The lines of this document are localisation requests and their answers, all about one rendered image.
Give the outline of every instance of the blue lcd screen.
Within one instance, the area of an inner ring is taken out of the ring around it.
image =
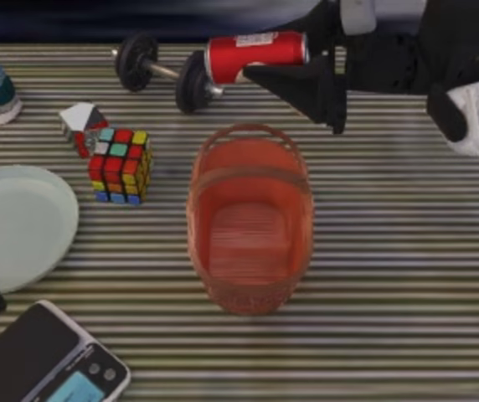
[[[76,372],[46,402],[101,402],[104,393],[82,373]]]

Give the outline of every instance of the colorful puzzle cube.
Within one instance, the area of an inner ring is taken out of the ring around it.
[[[92,155],[98,131],[109,123],[92,103],[81,102],[59,113],[63,132],[69,142],[73,142],[80,157]]]
[[[146,131],[103,128],[99,131],[89,177],[101,202],[139,205],[152,172],[152,149]]]

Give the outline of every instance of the red basket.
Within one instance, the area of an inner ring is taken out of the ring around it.
[[[241,131],[263,137],[228,138]],[[306,164],[283,132],[257,124],[216,132],[193,165],[188,247],[209,296],[241,315],[273,312],[291,296],[312,255]]]

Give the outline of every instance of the dark background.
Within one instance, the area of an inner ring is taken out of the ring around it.
[[[385,18],[425,0],[376,0]],[[162,42],[247,34],[299,18],[318,0],[0,0],[2,43],[116,43],[145,29]]]

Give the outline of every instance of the scale button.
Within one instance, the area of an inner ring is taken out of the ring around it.
[[[115,379],[115,377],[116,377],[116,373],[113,368],[109,368],[106,370],[106,373],[104,374],[104,378],[107,381],[112,381],[113,379]]]
[[[90,367],[89,367],[89,373],[91,374],[98,374],[100,372],[100,366],[96,363],[93,363]]]

